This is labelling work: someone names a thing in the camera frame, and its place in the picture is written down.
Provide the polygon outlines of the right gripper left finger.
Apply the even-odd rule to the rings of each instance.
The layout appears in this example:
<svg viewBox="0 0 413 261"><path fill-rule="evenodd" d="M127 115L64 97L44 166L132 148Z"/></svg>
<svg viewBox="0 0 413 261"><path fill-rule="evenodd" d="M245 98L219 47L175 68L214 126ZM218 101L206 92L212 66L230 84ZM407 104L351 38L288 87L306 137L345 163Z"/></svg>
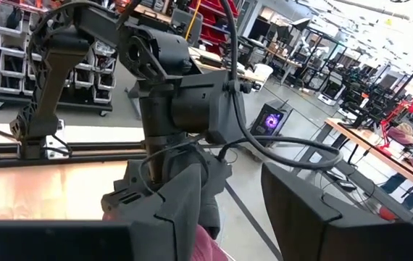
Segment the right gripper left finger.
<svg viewBox="0 0 413 261"><path fill-rule="evenodd" d="M131 261L189 261L196 238L201 167L193 164L136 206L130 217Z"/></svg>

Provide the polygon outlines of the wooden top desk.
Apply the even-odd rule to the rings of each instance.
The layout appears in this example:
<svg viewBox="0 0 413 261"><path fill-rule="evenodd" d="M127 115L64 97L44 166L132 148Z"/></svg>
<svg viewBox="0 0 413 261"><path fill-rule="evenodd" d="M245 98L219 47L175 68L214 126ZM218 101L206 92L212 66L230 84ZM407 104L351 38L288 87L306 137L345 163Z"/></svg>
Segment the wooden top desk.
<svg viewBox="0 0 413 261"><path fill-rule="evenodd" d="M388 156L382 153L377 148L377 142L380 137L374 134L370 130L357 130L356 128L346 128L342 126L342 120L337 118L327 118L325 123L337 130L340 134L346 138L358 144L360 147L368 151L373 157L378 158L381 162L388 165L390 168L395 170L397 173L402 174L406 179L413 182L413 166L406 162L405 158L399 159L395 158L398 153L393 153Z"/></svg>

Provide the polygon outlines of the red storage bins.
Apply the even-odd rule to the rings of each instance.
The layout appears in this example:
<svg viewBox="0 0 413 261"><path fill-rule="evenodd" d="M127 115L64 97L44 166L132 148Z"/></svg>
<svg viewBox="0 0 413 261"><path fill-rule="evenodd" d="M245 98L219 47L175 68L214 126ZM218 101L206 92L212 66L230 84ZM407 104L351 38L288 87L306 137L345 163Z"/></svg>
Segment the red storage bins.
<svg viewBox="0 0 413 261"><path fill-rule="evenodd" d="M221 0L190 0L189 7L203 16L200 39L208 42L206 50L223 55L229 40L228 20Z"/></svg>

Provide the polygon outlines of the rack of white bins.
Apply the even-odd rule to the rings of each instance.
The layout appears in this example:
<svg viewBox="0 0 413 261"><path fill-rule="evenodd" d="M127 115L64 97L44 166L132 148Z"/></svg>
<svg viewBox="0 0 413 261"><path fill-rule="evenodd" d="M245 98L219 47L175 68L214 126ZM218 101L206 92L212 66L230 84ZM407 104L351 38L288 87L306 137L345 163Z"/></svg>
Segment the rack of white bins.
<svg viewBox="0 0 413 261"><path fill-rule="evenodd" d="M30 101L36 84L27 56L33 26L41 14L72 0L0 0L0 108ZM64 82L59 106L89 109L105 116L112 111L117 54L97 41Z"/></svg>

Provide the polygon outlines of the maroon baseball cap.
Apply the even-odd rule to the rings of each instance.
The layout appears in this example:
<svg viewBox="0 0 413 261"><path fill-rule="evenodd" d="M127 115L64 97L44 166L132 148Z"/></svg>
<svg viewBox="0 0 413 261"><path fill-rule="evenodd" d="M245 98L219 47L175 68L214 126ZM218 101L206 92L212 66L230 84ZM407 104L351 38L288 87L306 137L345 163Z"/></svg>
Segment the maroon baseball cap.
<svg viewBox="0 0 413 261"><path fill-rule="evenodd" d="M228 257L207 231L202 226L197 225L190 261L228 261Z"/></svg>

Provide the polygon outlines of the black background robot station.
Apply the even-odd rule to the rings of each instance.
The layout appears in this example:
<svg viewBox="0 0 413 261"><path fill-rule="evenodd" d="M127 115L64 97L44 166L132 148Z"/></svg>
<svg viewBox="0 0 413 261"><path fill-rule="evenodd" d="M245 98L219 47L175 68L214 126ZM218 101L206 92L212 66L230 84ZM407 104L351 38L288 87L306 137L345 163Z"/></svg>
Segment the black background robot station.
<svg viewBox="0 0 413 261"><path fill-rule="evenodd" d="M332 47L316 50L304 76L308 87L318 91L317 98L326 105L352 102L363 107L372 90L397 91L413 78L408 52L396 55L389 43L377 48L342 30L335 39Z"/></svg>

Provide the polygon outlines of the black computer purple fan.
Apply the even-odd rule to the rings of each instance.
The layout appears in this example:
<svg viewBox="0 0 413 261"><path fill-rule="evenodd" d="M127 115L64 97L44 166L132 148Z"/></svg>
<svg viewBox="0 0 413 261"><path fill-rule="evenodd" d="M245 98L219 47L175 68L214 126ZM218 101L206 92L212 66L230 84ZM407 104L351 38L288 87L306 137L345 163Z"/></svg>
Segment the black computer purple fan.
<svg viewBox="0 0 413 261"><path fill-rule="evenodd" d="M249 128L253 136L279 136L293 107L287 101L273 100L265 103Z"/></svg>

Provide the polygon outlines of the white bucket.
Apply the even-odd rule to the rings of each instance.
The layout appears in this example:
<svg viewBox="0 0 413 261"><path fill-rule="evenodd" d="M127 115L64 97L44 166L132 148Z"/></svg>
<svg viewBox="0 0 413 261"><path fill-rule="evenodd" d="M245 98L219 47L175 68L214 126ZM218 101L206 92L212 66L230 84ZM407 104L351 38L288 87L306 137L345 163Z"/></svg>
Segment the white bucket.
<svg viewBox="0 0 413 261"><path fill-rule="evenodd" d="M253 72L255 76L257 76L257 80L254 83L254 90L260 91L273 73L273 69L269 65L257 63L254 65Z"/></svg>

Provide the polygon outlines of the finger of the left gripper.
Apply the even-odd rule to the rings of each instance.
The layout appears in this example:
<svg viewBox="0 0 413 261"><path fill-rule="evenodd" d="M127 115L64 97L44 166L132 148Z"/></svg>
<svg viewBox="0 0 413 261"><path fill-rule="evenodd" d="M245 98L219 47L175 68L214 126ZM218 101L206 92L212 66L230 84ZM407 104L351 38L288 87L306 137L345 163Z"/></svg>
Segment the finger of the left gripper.
<svg viewBox="0 0 413 261"><path fill-rule="evenodd" d="M220 233L220 211L217 200L213 196L201 200L199 225L202 226L212 238L217 238Z"/></svg>

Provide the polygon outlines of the black aluminium table frame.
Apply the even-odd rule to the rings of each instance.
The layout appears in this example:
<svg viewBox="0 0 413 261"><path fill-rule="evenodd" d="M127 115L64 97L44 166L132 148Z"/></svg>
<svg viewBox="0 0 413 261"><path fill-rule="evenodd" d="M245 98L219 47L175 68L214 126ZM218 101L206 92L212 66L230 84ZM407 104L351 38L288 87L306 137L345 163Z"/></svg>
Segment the black aluminium table frame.
<svg viewBox="0 0 413 261"><path fill-rule="evenodd" d="M18 159L17 145L0 143L0 168L142 160L141 142L71 143L72 156L66 159Z"/></svg>

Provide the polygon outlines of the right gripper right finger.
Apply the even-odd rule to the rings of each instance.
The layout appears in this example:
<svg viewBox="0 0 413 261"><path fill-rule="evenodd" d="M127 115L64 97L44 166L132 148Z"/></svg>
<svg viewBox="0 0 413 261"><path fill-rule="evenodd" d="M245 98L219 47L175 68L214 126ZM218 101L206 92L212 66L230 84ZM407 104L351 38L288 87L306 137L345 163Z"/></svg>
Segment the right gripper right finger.
<svg viewBox="0 0 413 261"><path fill-rule="evenodd" d="M413 227L389 223L272 163L262 193L284 261L413 261Z"/></svg>

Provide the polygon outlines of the grey equipment case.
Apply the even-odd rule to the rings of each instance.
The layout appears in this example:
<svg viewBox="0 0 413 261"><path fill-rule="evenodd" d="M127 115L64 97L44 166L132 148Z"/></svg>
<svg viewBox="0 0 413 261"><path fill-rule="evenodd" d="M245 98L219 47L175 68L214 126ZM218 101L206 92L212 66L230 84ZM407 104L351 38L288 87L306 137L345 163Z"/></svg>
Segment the grey equipment case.
<svg viewBox="0 0 413 261"><path fill-rule="evenodd" d="M189 43L189 45L198 47L201 35L203 15L200 12L197 12L196 17L193 20L193 24L190 27L193 15L194 11L192 9L189 9L188 12L181 9L174 9L171 16L170 25L175 30L175 32L182 37L185 37L186 33L188 33L187 42Z"/></svg>

